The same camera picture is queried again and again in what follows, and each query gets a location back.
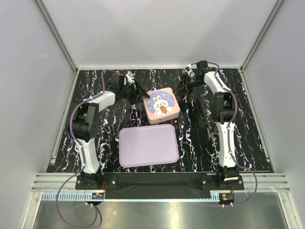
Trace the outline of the pink tin lid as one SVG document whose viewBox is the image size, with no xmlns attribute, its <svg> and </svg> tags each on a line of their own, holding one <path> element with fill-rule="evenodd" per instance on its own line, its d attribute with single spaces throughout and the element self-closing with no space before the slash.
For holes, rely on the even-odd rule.
<svg viewBox="0 0 305 229">
<path fill-rule="evenodd" d="M 164 115 L 169 113 L 180 113 L 180 107 L 172 88 L 162 88 L 149 91 L 150 98 L 143 99 L 146 115 Z"/>
</svg>

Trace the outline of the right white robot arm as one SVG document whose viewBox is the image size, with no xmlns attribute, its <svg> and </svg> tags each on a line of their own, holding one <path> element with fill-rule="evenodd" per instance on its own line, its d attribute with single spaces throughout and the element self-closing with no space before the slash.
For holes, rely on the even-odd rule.
<svg viewBox="0 0 305 229">
<path fill-rule="evenodd" d="M 189 64 L 174 89 L 175 95 L 188 95 L 193 88 L 207 85 L 213 93 L 212 117 L 219 135 L 219 168 L 214 179 L 221 189 L 233 190 L 239 184 L 239 169 L 234 152 L 234 127 L 237 114 L 236 94 L 220 78 L 218 64 L 209 66 L 208 61 Z"/>
</svg>

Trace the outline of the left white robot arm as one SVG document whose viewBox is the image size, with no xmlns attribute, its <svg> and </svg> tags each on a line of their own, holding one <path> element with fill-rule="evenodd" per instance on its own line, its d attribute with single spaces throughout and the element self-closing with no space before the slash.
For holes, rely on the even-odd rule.
<svg viewBox="0 0 305 229">
<path fill-rule="evenodd" d="M 127 99 L 133 105 L 150 97 L 132 72 L 121 74 L 112 70 L 110 81 L 105 85 L 103 76 L 106 72 L 101 72 L 101 92 L 88 99 L 72 102 L 66 126 L 80 153 L 81 169 L 76 172 L 77 184 L 85 188 L 97 189 L 105 185 L 95 147 L 95 137 L 100 126 L 99 113 L 121 99 Z"/>
</svg>

